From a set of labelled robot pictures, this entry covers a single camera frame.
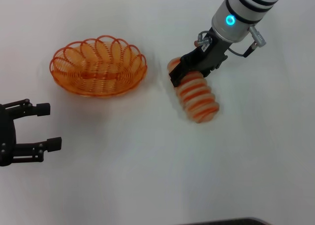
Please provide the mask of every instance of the woven basket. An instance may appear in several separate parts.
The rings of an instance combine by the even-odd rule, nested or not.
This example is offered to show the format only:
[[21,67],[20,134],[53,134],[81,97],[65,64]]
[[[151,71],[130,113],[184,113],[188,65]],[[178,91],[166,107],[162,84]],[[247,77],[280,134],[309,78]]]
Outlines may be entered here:
[[103,35],[58,50],[49,69],[55,82],[71,93],[111,97],[135,89],[147,73],[147,61],[136,46]]

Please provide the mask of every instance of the orange coiled object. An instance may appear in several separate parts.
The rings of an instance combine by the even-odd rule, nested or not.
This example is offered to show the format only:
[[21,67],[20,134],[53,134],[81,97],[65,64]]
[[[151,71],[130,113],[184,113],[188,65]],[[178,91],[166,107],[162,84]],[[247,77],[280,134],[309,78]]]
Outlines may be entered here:
[[69,92],[111,97],[135,89],[147,73],[147,61],[136,46],[102,35],[58,50],[49,69],[55,82]]
[[[170,61],[168,71],[171,72],[179,62],[180,58]],[[187,116],[196,123],[212,120],[219,111],[207,80],[198,71],[188,73],[175,91]]]

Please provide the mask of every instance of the white tabletop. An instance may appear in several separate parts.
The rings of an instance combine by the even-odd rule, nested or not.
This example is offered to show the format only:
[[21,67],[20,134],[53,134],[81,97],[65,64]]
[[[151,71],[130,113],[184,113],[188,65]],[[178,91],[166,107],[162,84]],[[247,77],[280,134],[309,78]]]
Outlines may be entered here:
[[[17,141],[63,138],[43,163],[0,169],[1,224],[314,224],[313,0],[280,0],[257,26],[267,46],[247,59],[227,53],[207,78],[220,112],[198,125],[186,119],[166,66],[193,50],[222,1],[0,0],[0,102],[52,107],[50,116],[16,120]],[[106,100],[57,86],[54,52],[103,34],[146,55],[141,86]]]

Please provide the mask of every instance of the cable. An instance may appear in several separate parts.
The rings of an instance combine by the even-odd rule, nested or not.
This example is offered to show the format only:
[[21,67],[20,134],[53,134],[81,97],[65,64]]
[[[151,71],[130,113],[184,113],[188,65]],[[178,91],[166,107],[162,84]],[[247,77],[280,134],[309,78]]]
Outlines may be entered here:
[[244,57],[244,54],[236,53],[234,50],[231,50],[230,48],[228,48],[228,50],[229,50],[232,54],[235,54],[236,56]]

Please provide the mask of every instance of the blue led light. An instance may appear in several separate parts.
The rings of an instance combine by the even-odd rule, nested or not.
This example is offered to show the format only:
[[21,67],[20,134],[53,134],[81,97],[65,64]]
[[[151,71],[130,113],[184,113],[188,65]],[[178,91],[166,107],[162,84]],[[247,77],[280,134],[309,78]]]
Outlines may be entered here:
[[233,26],[235,24],[235,17],[232,15],[228,15],[225,21],[229,26]]

